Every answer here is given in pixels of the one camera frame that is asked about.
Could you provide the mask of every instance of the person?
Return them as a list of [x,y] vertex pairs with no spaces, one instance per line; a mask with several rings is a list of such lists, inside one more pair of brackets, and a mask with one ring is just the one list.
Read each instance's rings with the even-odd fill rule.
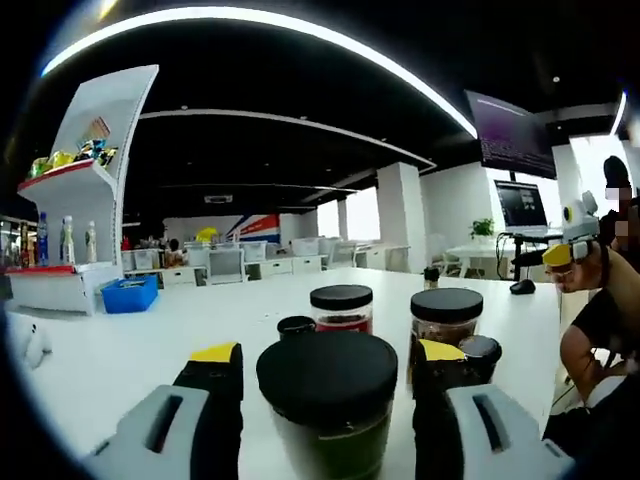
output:
[[606,197],[618,200],[618,211],[610,210],[600,219],[600,240],[640,272],[640,198],[633,196],[629,172],[620,158],[612,155],[605,160],[604,175]]
[[168,267],[184,265],[184,256],[180,250],[180,242],[175,238],[169,240],[169,251],[166,255],[166,262]]
[[[560,343],[560,358],[585,407],[551,416],[545,438],[570,456],[580,454],[599,420],[615,408],[616,397],[611,394],[624,381],[629,359],[640,346],[640,274],[602,239],[590,242],[590,253],[582,260],[547,266],[563,293],[601,289]],[[597,348],[619,354],[623,360],[603,366],[594,356]]]

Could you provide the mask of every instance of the plastic jar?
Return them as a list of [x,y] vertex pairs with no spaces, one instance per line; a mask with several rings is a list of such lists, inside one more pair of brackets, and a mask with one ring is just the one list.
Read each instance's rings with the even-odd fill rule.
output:
[[476,328],[482,295],[465,288],[438,288],[411,297],[412,341],[427,339],[458,346]]
[[256,372],[299,478],[377,476],[398,377],[391,345],[355,332],[293,335]]
[[373,291],[363,285],[332,285],[309,295],[316,330],[372,333]]

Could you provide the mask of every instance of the white cable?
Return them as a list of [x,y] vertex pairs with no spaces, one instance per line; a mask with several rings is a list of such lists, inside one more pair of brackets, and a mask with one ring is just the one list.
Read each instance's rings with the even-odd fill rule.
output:
[[307,22],[305,20],[300,20],[298,18],[293,18],[278,13],[265,12],[262,10],[252,10],[248,8],[181,7],[171,8],[168,10],[160,10],[158,12],[152,12],[144,15],[139,15],[137,17],[128,18],[121,22],[111,24],[101,30],[93,32],[86,37],[78,40],[74,44],[68,46],[62,52],[56,55],[49,63],[47,63],[47,65],[42,70],[41,76],[44,77],[49,72],[51,72],[51,70],[58,67],[60,64],[62,64],[72,56],[80,53],[82,50],[89,48],[92,45],[95,45],[96,43],[99,43],[103,40],[106,40],[107,38],[116,36],[120,33],[158,23],[207,18],[241,20],[246,22],[273,25],[288,30],[294,30],[300,33],[306,33],[307,35],[320,38],[322,40],[350,50],[351,52],[356,53],[366,58],[367,60],[370,60],[371,62],[379,65],[388,72],[394,74],[398,78],[404,80],[406,83],[411,85],[433,103],[435,103],[444,112],[446,112],[462,128],[469,132],[469,134],[473,138],[478,138],[476,129],[473,125],[471,125],[471,122],[469,122],[469,120],[467,120],[458,110],[456,110],[453,105],[445,100],[444,97],[442,97],[433,88],[416,77],[413,73],[409,72],[381,53],[378,53],[371,47],[368,47],[350,37],[347,37],[346,35],[335,32],[325,27],[321,27],[320,25]]

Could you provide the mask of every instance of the jar with red label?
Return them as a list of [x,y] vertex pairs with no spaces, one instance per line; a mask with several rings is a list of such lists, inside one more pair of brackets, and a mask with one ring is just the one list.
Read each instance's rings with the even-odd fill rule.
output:
[[363,285],[332,285],[309,295],[316,331],[372,333],[373,291]]

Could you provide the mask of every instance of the air vent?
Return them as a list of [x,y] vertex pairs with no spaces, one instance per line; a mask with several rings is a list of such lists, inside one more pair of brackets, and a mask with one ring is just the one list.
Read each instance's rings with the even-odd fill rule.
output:
[[205,195],[204,203],[231,203],[233,201],[233,195]]

